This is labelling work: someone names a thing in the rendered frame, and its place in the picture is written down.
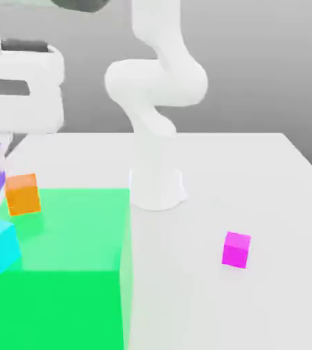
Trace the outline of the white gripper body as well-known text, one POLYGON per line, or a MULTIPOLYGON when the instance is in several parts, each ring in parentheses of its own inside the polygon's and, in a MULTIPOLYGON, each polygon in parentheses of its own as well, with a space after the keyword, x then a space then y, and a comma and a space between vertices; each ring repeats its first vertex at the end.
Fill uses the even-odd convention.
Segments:
POLYGON ((48 44, 0 49, 0 133, 55 133, 63 125, 63 55, 48 44))

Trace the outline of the small magenta cube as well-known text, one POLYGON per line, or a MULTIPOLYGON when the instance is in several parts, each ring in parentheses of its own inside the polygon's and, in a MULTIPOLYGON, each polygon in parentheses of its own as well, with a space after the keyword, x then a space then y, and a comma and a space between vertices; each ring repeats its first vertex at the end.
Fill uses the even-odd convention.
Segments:
POLYGON ((236 232, 228 232, 223 247, 222 263, 241 269, 246 268, 251 237, 236 232))

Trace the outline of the small orange cube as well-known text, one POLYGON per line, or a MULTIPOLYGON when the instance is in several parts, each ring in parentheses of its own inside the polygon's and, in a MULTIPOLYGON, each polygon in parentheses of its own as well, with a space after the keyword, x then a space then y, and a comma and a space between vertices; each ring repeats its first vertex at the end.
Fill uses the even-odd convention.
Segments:
POLYGON ((5 180, 5 197, 11 216, 41 211, 35 174, 7 177, 5 180))

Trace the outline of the large green box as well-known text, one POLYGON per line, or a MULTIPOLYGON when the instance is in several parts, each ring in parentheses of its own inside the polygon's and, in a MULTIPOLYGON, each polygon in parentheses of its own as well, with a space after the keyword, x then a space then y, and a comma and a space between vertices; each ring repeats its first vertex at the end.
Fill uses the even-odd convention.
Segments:
POLYGON ((127 189, 41 189, 14 225, 20 258, 0 275, 0 350, 129 350, 127 189))

